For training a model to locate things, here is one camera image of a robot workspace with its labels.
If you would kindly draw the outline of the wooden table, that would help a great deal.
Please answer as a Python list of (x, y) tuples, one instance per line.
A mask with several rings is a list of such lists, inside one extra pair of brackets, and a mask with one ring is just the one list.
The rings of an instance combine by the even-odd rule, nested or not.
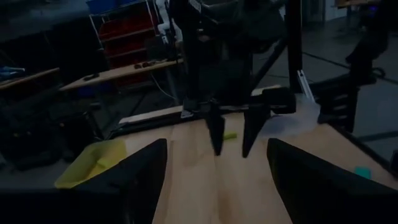
[(134, 65), (129, 65), (126, 67), (115, 68), (112, 70), (108, 70), (105, 72), (100, 72), (99, 77), (96, 77), (92, 80), (84, 81), (84, 78), (76, 80), (72, 83), (69, 83), (63, 87), (61, 87), (60, 91), (72, 90), (75, 88), (83, 87), (83, 86), (92, 86), (97, 83), (102, 83), (110, 80), (115, 80), (122, 77), (135, 76), (141, 73), (151, 72), (153, 70), (158, 70), (161, 68), (171, 67), (172, 65), (176, 65), (178, 63), (182, 63), (182, 59), (178, 59), (177, 61), (168, 61), (156, 63), (155, 65), (151, 65), (145, 68), (134, 68)]

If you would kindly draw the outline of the teal rectangular block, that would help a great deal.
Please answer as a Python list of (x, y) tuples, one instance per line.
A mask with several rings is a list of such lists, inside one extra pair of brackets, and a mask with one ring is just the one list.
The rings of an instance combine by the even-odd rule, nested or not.
[(356, 175), (359, 175), (361, 177), (364, 177), (365, 179), (372, 179), (372, 172), (370, 168), (367, 167), (361, 167), (361, 166), (356, 166), (354, 168), (354, 173)]

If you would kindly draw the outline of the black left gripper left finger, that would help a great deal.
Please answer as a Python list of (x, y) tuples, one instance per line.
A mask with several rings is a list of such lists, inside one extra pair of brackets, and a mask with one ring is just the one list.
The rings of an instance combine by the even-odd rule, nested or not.
[(157, 139), (70, 189), (0, 189), (0, 224), (151, 224), (166, 163)]

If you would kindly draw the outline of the blue tool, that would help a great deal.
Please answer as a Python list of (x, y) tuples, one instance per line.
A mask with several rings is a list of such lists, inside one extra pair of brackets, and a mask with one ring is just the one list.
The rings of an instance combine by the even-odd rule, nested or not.
[(24, 68), (19, 67), (0, 67), (0, 77), (10, 77), (15, 74), (24, 73)]

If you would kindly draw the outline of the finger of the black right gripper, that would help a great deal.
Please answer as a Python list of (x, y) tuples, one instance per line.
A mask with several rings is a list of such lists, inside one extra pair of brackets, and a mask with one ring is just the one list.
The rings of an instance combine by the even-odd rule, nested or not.
[(249, 155), (257, 135), (269, 118), (269, 107), (250, 107), (244, 112), (244, 134), (242, 145), (242, 156), (244, 158), (247, 158)]
[(225, 119), (222, 117), (221, 111), (216, 104), (208, 104), (205, 121), (209, 130), (213, 150), (215, 155), (219, 156), (223, 147)]

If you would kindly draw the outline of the black office chair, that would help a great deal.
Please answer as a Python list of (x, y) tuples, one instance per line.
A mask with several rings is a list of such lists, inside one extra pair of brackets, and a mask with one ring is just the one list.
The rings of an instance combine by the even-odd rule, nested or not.
[(350, 65), (349, 74), (355, 84), (362, 86), (376, 83), (373, 61), (386, 51), (388, 39), (388, 33), (367, 32), (346, 57), (346, 62)]

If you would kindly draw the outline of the yellow translucent plastic bin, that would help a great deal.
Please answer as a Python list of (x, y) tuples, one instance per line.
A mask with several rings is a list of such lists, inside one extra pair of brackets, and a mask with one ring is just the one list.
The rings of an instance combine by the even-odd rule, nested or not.
[(71, 189), (114, 167), (127, 157), (124, 140), (112, 139), (86, 146), (55, 181), (56, 189)]

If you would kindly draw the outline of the wooden workbench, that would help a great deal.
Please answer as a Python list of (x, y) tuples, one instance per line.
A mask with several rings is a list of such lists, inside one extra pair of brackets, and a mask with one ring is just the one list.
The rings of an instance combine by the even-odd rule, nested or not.
[(36, 73), (36, 74), (33, 74), (33, 75), (29, 75), (29, 76), (26, 76), (26, 77), (21, 77), (21, 78), (15, 78), (15, 79), (12, 79), (12, 80), (1, 81), (0, 82), (0, 90), (5, 90), (5, 89), (10, 88), (10, 87), (12, 87), (14, 85), (18, 85), (18, 84), (25, 83), (25, 82), (28, 82), (28, 81), (31, 81), (31, 80), (35, 80), (37, 78), (44, 77), (46, 75), (50, 75), (50, 74), (53, 74), (53, 73), (58, 73), (59, 71), (60, 71), (59, 68), (53, 68), (53, 69), (46, 70), (46, 71), (43, 71), (43, 72), (39, 72), (39, 73)]

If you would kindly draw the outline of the black equipment case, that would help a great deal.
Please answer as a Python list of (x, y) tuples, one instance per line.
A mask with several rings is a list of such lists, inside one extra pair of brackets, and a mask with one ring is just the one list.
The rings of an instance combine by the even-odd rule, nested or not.
[(17, 170), (74, 161), (91, 143), (103, 138), (90, 109), (60, 104), (36, 112), (0, 132), (0, 155)]

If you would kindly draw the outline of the red shelf rack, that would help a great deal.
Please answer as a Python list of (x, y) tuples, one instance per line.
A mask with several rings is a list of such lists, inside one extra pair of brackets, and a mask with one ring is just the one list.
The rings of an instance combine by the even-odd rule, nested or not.
[(159, 33), (155, 0), (86, 0), (86, 5), (109, 68), (147, 59), (145, 41)]

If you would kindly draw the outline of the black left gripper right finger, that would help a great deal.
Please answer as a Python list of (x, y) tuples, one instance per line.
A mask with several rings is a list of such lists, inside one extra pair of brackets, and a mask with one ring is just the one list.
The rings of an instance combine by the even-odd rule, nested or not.
[(293, 224), (398, 224), (398, 190), (276, 138), (267, 159)]

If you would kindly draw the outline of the black equipment rack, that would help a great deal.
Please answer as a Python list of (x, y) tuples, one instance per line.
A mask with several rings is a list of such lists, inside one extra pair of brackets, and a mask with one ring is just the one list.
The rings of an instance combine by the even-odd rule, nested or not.
[(320, 105), (318, 122), (353, 132), (360, 88), (377, 82), (374, 76), (355, 78), (345, 74), (310, 84), (315, 102)]

